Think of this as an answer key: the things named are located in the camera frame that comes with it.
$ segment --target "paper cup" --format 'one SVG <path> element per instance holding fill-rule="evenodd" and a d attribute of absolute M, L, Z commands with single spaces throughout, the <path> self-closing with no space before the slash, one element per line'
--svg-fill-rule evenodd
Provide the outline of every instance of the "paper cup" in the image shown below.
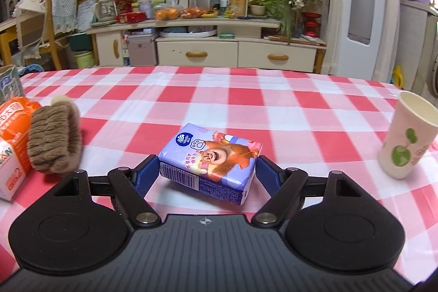
<path fill-rule="evenodd" d="M 378 161 L 383 171 L 403 180 L 438 134 L 438 109 L 419 95 L 400 91 Z"/>

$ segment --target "barcode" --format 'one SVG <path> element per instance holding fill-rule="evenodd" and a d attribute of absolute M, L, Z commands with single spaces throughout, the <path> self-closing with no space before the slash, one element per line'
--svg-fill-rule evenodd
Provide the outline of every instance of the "barcode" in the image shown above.
<path fill-rule="evenodd" d="M 164 162 L 160 163 L 160 173 L 163 177 L 199 191 L 199 177 L 192 173 L 177 169 Z"/>

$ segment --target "brown fuzzy cloth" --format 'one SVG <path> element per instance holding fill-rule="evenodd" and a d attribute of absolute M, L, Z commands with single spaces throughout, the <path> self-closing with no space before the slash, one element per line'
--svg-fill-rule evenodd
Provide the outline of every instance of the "brown fuzzy cloth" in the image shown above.
<path fill-rule="evenodd" d="M 28 155 L 34 169 L 67 173 L 78 169 L 82 156 L 79 111 L 65 96 L 32 114 Z"/>

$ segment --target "yellow detergent bottle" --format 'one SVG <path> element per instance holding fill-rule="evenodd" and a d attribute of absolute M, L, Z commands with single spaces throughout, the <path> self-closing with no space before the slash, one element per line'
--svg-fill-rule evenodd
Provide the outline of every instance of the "yellow detergent bottle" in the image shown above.
<path fill-rule="evenodd" d="M 400 65 L 396 65 L 394 67 L 392 83 L 400 89 L 403 88 L 404 80 L 402 74 L 402 67 Z"/>

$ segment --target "white tray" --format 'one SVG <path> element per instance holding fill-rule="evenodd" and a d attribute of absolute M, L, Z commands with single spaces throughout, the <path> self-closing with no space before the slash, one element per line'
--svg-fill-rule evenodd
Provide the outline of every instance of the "white tray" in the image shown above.
<path fill-rule="evenodd" d="M 200 39 L 202 37 L 209 37 L 216 35 L 217 30 L 212 31 L 204 31 L 202 33 L 165 33 L 163 31 L 160 32 L 160 37 L 188 37 L 191 39 Z"/>

